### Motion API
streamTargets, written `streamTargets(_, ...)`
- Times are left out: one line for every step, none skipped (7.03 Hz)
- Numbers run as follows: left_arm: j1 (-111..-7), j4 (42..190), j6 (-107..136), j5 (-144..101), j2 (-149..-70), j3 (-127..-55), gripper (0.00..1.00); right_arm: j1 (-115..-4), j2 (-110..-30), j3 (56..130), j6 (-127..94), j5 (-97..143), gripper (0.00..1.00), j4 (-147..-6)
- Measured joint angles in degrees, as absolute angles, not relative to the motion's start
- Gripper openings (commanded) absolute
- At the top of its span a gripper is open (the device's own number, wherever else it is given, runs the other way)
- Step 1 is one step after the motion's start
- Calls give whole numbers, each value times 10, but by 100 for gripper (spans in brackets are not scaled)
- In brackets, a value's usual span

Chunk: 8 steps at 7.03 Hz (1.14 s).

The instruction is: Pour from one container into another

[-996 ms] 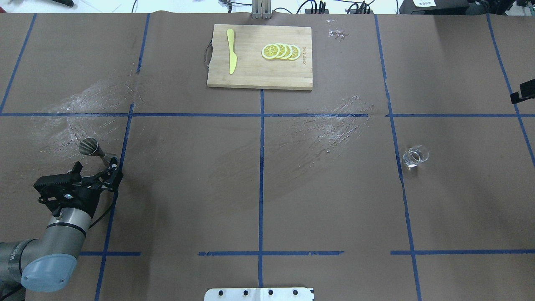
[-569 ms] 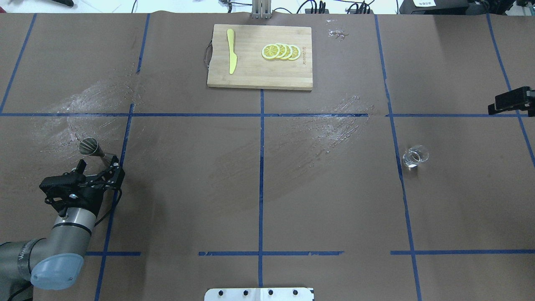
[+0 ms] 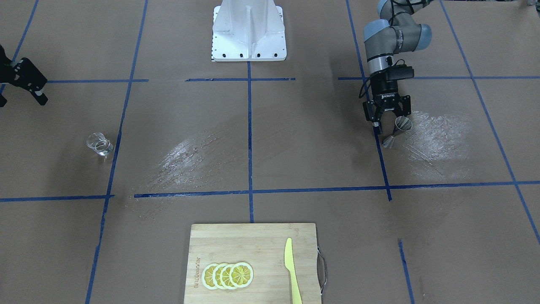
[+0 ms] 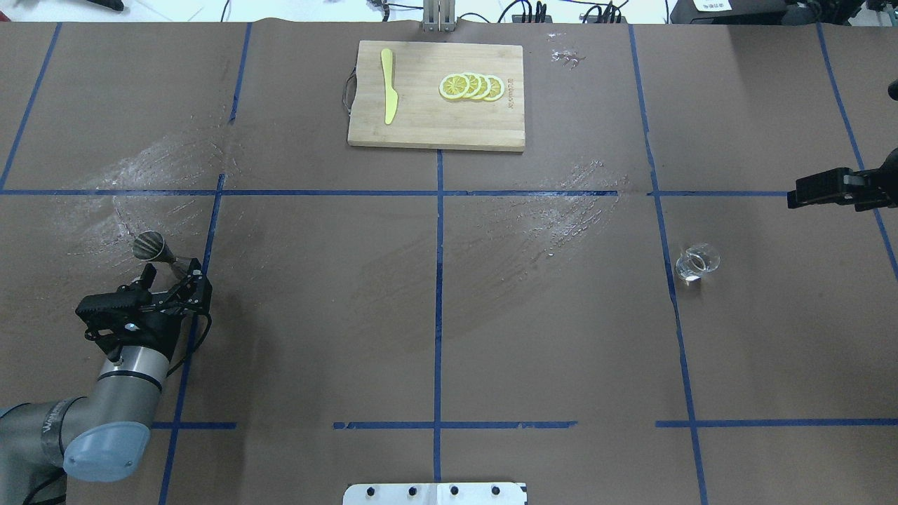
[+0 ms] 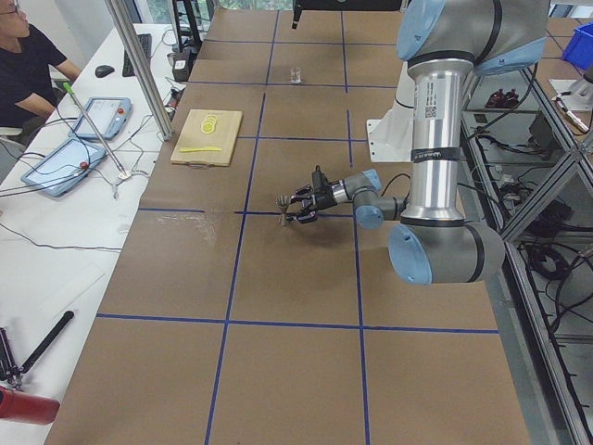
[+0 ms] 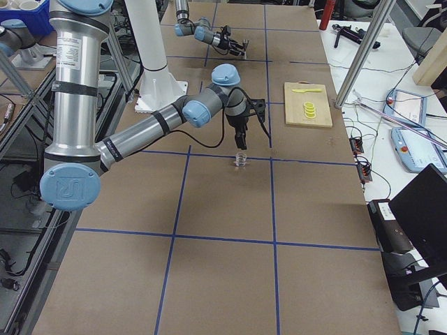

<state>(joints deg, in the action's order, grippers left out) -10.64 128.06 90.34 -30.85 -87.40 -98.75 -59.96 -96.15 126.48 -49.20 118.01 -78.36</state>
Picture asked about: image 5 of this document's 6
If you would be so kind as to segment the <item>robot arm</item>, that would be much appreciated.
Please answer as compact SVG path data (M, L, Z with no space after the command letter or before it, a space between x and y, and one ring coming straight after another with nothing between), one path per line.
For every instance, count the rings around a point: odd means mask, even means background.
M296 30L302 13L313 11L399 11L402 0L295 0L292 29Z
M357 223L390 221L388 241L397 275L413 285L485 280L505 250L497 232L468 222L456 206L463 85L469 75L521 70L544 52L546 1L414 1L404 14L397 54L414 82L410 193L383 197L375 170L330 182L321 170L292 196L300 223L341 203Z

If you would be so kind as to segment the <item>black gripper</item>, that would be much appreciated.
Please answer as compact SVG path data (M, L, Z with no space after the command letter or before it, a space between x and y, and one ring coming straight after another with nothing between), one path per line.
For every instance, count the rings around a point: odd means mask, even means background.
M287 223L298 222L301 224L314 223L318 220L317 212L334 206L334 191L332 183L317 165L311 174L312 186L306 184L299 187L291 196L291 200L310 199L310 212L287 212L284 220Z

